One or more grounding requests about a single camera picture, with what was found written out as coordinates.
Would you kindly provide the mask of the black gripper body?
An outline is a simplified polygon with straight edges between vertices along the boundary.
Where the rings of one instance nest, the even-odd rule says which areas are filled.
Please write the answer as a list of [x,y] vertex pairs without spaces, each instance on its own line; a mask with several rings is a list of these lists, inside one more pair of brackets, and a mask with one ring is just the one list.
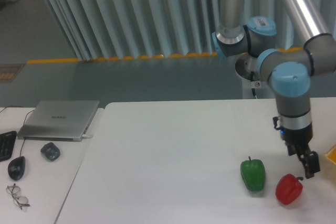
[[280,137],[286,144],[294,144],[297,145],[300,149],[300,154],[303,153],[304,150],[310,149],[309,142],[313,137],[312,132],[312,123],[308,126],[301,129],[288,129],[284,126],[280,125],[280,117],[275,116],[272,118],[274,129],[280,131]]

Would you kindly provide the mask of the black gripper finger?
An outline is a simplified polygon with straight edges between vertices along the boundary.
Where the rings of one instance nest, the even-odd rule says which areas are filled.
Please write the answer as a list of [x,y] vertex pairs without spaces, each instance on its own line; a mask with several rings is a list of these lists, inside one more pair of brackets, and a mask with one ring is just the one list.
[[308,148],[299,155],[299,160],[303,165],[306,179],[313,178],[315,173],[320,171],[319,156],[317,152],[311,151]]
[[288,155],[293,156],[293,155],[299,155],[300,156],[300,149],[297,145],[294,144],[286,144],[287,150],[288,150]]

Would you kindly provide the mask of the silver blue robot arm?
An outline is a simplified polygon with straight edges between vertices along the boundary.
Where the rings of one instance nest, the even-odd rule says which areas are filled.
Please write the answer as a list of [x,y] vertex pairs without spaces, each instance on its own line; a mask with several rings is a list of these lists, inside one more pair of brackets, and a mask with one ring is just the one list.
[[275,22],[253,17],[241,22],[244,0],[218,0],[219,26],[212,34],[218,54],[247,54],[253,66],[249,79],[265,82],[276,98],[274,127],[281,132],[289,155],[297,155],[305,176],[319,172],[319,156],[309,147],[312,139],[310,79],[335,71],[335,40],[313,0],[282,0],[303,42],[301,50],[274,48]]

